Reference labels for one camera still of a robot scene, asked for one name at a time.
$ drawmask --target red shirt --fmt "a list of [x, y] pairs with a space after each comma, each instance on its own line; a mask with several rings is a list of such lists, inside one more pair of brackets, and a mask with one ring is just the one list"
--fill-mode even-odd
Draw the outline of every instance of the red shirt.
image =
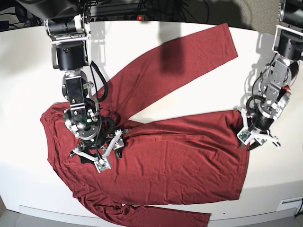
[[100, 174], [94, 165], [70, 158], [78, 140], [63, 122], [69, 105], [61, 103], [41, 117], [48, 161], [73, 196], [107, 221], [130, 227], [206, 227], [209, 214], [145, 205], [237, 200], [249, 158], [236, 137], [240, 114], [232, 110], [148, 124], [128, 118], [236, 57], [227, 24], [148, 51], [109, 81], [108, 97], [101, 103], [102, 116], [129, 128], [123, 158], [112, 153], [112, 169]]

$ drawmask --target table surface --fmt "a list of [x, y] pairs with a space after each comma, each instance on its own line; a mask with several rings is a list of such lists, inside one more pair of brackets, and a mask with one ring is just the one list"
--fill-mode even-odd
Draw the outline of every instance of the table surface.
[[[92, 59], [109, 80], [148, 50], [210, 27], [171, 22], [94, 22]], [[175, 90], [131, 120], [146, 123], [242, 105], [256, 74], [273, 56], [273, 36], [238, 28], [230, 28], [230, 32], [238, 58]], [[72, 197], [47, 162], [46, 136], [39, 119], [52, 104], [65, 99], [61, 93], [63, 72], [52, 68], [44, 27], [2, 32], [0, 43], [0, 195], [7, 209], [18, 212], [19, 206], [26, 206], [95, 217]], [[84, 71], [91, 78], [87, 67]], [[250, 153], [239, 200], [163, 207], [212, 213], [211, 219], [216, 220], [274, 212], [281, 199], [302, 196], [302, 74], [300, 71], [292, 86], [287, 108], [271, 127], [281, 149], [266, 143]]]

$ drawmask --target silver metal part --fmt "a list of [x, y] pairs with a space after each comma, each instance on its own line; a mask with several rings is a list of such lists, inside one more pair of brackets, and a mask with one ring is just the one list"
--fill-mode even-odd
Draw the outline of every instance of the silver metal part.
[[91, 125], [89, 130], [81, 130], [79, 131], [78, 137], [82, 140], [91, 140], [92, 138], [95, 138], [97, 136], [99, 130], [99, 126]]
[[272, 74], [269, 76], [270, 81], [266, 89], [265, 103], [270, 105], [274, 103], [282, 88], [285, 76], [287, 75], [288, 66], [278, 58]]
[[63, 116], [63, 119], [64, 119], [64, 123], [65, 123], [65, 126], [75, 135], [75, 137], [78, 139], [79, 138], [79, 135], [77, 134], [77, 131], [78, 131], [78, 128], [76, 125], [72, 124], [71, 123], [71, 120], [69, 118], [69, 115], [68, 113], [71, 111], [71, 109], [66, 109], [64, 110], [64, 116]]
[[118, 150], [118, 149], [123, 148], [123, 147], [124, 147], [124, 142], [123, 142], [123, 139], [120, 138], [120, 139], [114, 144], [113, 150]]
[[79, 122], [79, 123], [77, 124], [77, 128], [78, 128], [79, 130], [83, 130], [83, 129], [85, 128], [85, 124]]
[[265, 103], [261, 103], [259, 105], [259, 111], [263, 116], [270, 119], [273, 119], [276, 115], [276, 111], [271, 107], [271, 105], [267, 105]]
[[115, 137], [110, 141], [108, 148], [106, 149], [106, 152], [102, 155], [102, 158], [108, 157], [110, 152], [113, 150], [115, 144], [118, 142], [120, 137], [122, 136], [121, 130], [115, 131]]
[[100, 160], [95, 161], [94, 164], [95, 164], [95, 166], [98, 170], [98, 173], [101, 173], [104, 170], [112, 168], [112, 166], [110, 165], [110, 162], [109, 162], [107, 157], [104, 158], [104, 159], [100, 159]]
[[87, 83], [87, 89], [88, 89], [88, 93], [89, 93], [89, 98], [94, 101], [95, 103], [95, 107], [96, 107], [96, 112], [95, 114], [92, 116], [92, 118], [94, 117], [94, 119], [96, 119], [96, 116], [99, 115], [100, 113], [100, 107], [99, 107], [99, 101], [91, 94], [91, 89], [92, 87], [94, 87], [94, 84], [92, 82], [88, 82]]
[[63, 34], [63, 35], [53, 35], [49, 29], [49, 21], [44, 21], [44, 27], [48, 34], [48, 36], [51, 39], [51, 57], [52, 57], [52, 63], [53, 68], [58, 69], [59, 65], [57, 62], [57, 49], [56, 46], [65, 42], [77, 42], [77, 41], [83, 41], [87, 47], [87, 62], [86, 66], [89, 66], [91, 64], [91, 31], [90, 31], [90, 25], [89, 20], [83, 18], [84, 14], [76, 15], [74, 17], [74, 24], [77, 34]]

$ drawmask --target black cable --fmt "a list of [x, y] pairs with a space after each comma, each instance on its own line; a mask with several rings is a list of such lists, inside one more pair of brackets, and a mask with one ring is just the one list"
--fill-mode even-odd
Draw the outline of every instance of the black cable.
[[[203, 3], [205, 4], [205, 6], [206, 6], [206, 10], [207, 10], [207, 17], [206, 17], [206, 21], [205, 21], [205, 23], [207, 24], [208, 23], [208, 20], [209, 20], [209, 14], [210, 14], [210, 11], [209, 11], [209, 5], [208, 5], [208, 3], [206, 2], [206, 0], [202, 0], [203, 1]], [[200, 22], [198, 22], [198, 20], [184, 7], [184, 6], [182, 6], [183, 7], [183, 9], [185, 9], [186, 10], [186, 12], [197, 22], [197, 23], [199, 23], [200, 24]]]
[[[106, 123], [106, 122], [109, 124], [109, 126], [108, 126], [107, 129], [104, 130], [102, 136], [100, 137], [100, 143], [98, 143], [99, 135], [100, 135], [101, 128], [102, 128], [102, 123]], [[97, 154], [98, 159], [101, 159], [102, 157], [100, 156], [100, 154], [98, 152], [97, 145], [102, 147], [106, 142], [107, 135], [112, 134], [114, 131], [115, 131], [115, 122], [114, 122], [114, 120], [111, 119], [110, 117], [103, 118], [102, 122], [100, 123], [100, 127], [99, 127], [97, 137], [96, 137], [96, 144], [95, 144], [95, 149], [96, 149], [96, 154]]]
[[184, 14], [183, 10], [181, 9], [180, 11], [181, 11], [181, 13], [182, 13], [182, 15], [183, 15], [183, 20], [184, 20], [184, 22], [187, 22], [187, 20], [186, 20], [186, 16], [185, 16], [185, 14]]
[[89, 68], [90, 68], [90, 72], [91, 72], [91, 75], [92, 75], [92, 77], [93, 77], [93, 81], [94, 81], [94, 85], [95, 85], [95, 90], [96, 90], [96, 99], [98, 99], [98, 100], [99, 100], [99, 98], [98, 98], [97, 84], [96, 84], [96, 80], [95, 80], [95, 75], [94, 75], [94, 72], [93, 72], [93, 68], [92, 68], [92, 66], [91, 66], [91, 65], [89, 66]]
[[12, 26], [12, 27], [18, 27], [18, 26], [14, 25], [14, 24], [9, 24], [9, 26]]
[[[256, 112], [256, 109], [255, 109], [255, 108], [253, 109], [253, 108], [250, 107], [250, 103], [251, 103], [251, 101], [252, 101], [253, 99], [254, 99], [254, 98], [251, 96], [251, 97], [247, 100], [247, 102], [246, 102], [246, 109], [247, 109], [248, 113], [255, 113], [255, 112]], [[256, 96], [255, 99], [260, 100], [261, 102], [264, 102], [264, 101], [265, 101], [265, 98], [262, 97], [262, 96]]]
[[16, 15], [15, 13], [2, 13], [2, 14], [0, 14], [0, 16], [2, 16], [2, 15], [6, 15], [6, 14], [10, 14], [10, 15]]
[[182, 8], [198, 23], [200, 24], [200, 22], [184, 7], [182, 6]]
[[256, 82], [261, 78], [262, 75], [263, 75], [263, 72], [261, 72], [260, 75], [258, 76], [258, 78], [255, 80], [254, 84], [252, 85], [252, 89], [251, 89], [251, 96], [254, 100], [255, 111], [257, 110], [257, 104], [256, 104], [256, 101], [255, 101], [254, 87], [256, 85]]
[[96, 73], [98, 74], [98, 76], [100, 77], [100, 79], [103, 83], [104, 93], [103, 93], [102, 97], [98, 99], [99, 102], [102, 102], [104, 99], [106, 99], [106, 97], [108, 95], [108, 84], [107, 84], [104, 76], [100, 72], [98, 66], [94, 63], [94, 61], [91, 61], [91, 66], [94, 68], [94, 70], [96, 71]]
[[202, 1], [204, 2], [205, 6], [207, 8], [207, 17], [206, 17], [206, 22], [205, 22], [207, 24], [208, 20], [209, 20], [209, 6], [208, 6], [206, 0], [202, 0]]
[[160, 11], [160, 0], [157, 1], [158, 11], [160, 12], [159, 21], [162, 19], [161, 11]]
[[302, 206], [303, 206], [303, 198], [302, 198], [302, 203], [301, 203], [301, 206], [300, 206], [300, 209], [298, 210], [298, 213], [296, 213], [296, 215], [294, 216], [295, 218], [301, 214], [303, 214], [303, 211], [300, 212], [300, 210], [302, 209]]

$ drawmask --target cable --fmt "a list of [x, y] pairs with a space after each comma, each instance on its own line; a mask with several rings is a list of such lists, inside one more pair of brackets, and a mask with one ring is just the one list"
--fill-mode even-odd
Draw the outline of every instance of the cable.
[[254, 95], [254, 87], [256, 85], [256, 82], [261, 78], [262, 75], [263, 75], [263, 72], [260, 72], [259, 77], [255, 80], [254, 84], [252, 85], [252, 89], [251, 89], [251, 96], [254, 100], [255, 112], [257, 111], [257, 104], [256, 104], [256, 100], [255, 100], [255, 95]]
[[12, 26], [12, 27], [18, 27], [18, 26], [14, 25], [14, 24], [9, 24], [9, 26]]
[[301, 206], [300, 206], [300, 209], [298, 210], [298, 213], [296, 213], [296, 215], [294, 216], [295, 218], [301, 214], [303, 214], [303, 211], [300, 212], [300, 210], [302, 209], [302, 206], [303, 206], [303, 198], [302, 198], [302, 203], [301, 203]]
[[206, 0], [202, 0], [202, 1], [204, 2], [205, 6], [207, 8], [207, 17], [206, 17], [206, 22], [205, 22], [207, 24], [208, 20], [209, 20], [209, 6], [208, 6]]
[[16, 15], [15, 13], [2, 13], [2, 14], [0, 14], [0, 16], [2, 16], [2, 15], [6, 15], [6, 14], [10, 14], [10, 15]]
[[198, 23], [200, 24], [200, 22], [184, 7], [182, 6], [182, 8]]
[[91, 66], [91, 65], [89, 66], [89, 68], [90, 68], [90, 72], [91, 72], [91, 75], [92, 75], [92, 77], [93, 77], [93, 81], [94, 81], [94, 85], [95, 85], [95, 90], [96, 90], [96, 99], [98, 99], [98, 100], [99, 100], [99, 98], [98, 98], [97, 84], [96, 84], [96, 80], [95, 80], [95, 75], [94, 75], [94, 72], [93, 72], [93, 68], [92, 68], [92, 66]]
[[[205, 6], [206, 6], [206, 11], [207, 11], [207, 17], [206, 17], [206, 21], [205, 21], [205, 23], [207, 24], [208, 23], [208, 21], [209, 21], [209, 5], [208, 5], [208, 3], [206, 2], [206, 0], [202, 0], [203, 1], [203, 3], [205, 4]], [[198, 22], [198, 20], [184, 7], [184, 6], [182, 6], [182, 8], [183, 9], [185, 9], [186, 10], [186, 12], [197, 22], [197, 23], [200, 23], [200, 22]]]
[[[109, 123], [109, 127], [104, 130], [102, 136], [100, 137], [100, 143], [98, 144], [98, 140], [99, 140], [99, 135], [100, 135], [100, 132], [101, 132], [101, 128], [102, 128], [102, 123]], [[98, 159], [101, 159], [101, 155], [99, 154], [98, 152], [98, 147], [97, 145], [99, 145], [100, 147], [102, 147], [105, 142], [106, 142], [106, 136], [108, 134], [112, 134], [115, 130], [115, 122], [113, 119], [111, 119], [110, 117], [105, 117], [103, 118], [103, 120], [100, 122], [100, 127], [99, 127], [99, 130], [98, 130], [98, 133], [97, 133], [97, 137], [96, 137], [96, 144], [95, 144], [95, 149], [96, 149], [96, 154], [97, 154], [97, 157]]]
[[104, 93], [103, 93], [103, 96], [98, 99], [99, 102], [102, 102], [104, 99], [106, 99], [106, 97], [108, 95], [108, 84], [107, 84], [104, 76], [100, 72], [98, 66], [94, 63], [94, 61], [91, 61], [91, 66], [94, 68], [94, 70], [96, 71], [96, 73], [98, 74], [98, 76], [100, 77], [100, 79], [101, 79], [101, 81], [103, 83]]

